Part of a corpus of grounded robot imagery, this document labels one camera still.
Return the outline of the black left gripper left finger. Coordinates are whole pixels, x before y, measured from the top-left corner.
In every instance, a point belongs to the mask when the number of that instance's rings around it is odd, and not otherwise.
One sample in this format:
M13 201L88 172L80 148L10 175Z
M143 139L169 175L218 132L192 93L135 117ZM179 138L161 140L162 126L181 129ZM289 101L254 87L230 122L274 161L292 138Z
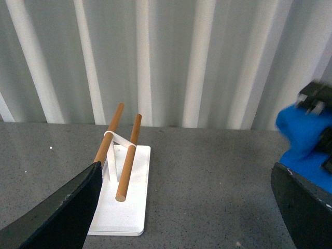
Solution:
M1 230L1 248L82 248L98 205L102 167L95 162Z

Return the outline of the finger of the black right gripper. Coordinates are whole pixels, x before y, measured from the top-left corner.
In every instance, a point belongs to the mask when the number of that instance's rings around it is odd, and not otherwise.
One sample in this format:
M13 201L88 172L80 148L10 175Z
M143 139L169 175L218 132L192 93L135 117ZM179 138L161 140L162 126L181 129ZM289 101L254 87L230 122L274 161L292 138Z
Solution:
M331 193L278 162L271 188L296 248L331 248Z

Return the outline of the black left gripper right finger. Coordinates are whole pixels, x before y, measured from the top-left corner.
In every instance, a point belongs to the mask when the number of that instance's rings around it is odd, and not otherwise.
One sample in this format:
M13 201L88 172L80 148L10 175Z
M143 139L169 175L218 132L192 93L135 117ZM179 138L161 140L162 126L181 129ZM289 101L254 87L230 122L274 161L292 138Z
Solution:
M327 84L312 81L299 91L295 103L296 108L303 108L306 114L314 113L320 115L327 107L323 100L323 91L327 89Z

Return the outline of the silver black second gripper body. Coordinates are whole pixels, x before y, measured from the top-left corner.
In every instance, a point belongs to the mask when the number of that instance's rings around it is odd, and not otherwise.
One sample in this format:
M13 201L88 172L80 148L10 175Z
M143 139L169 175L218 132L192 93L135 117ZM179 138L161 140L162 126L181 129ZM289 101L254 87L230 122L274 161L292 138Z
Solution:
M318 99L323 103L323 112L331 115L331 86L320 82L319 85ZM331 125L322 131L319 139L316 150L328 154L321 167L331 174Z

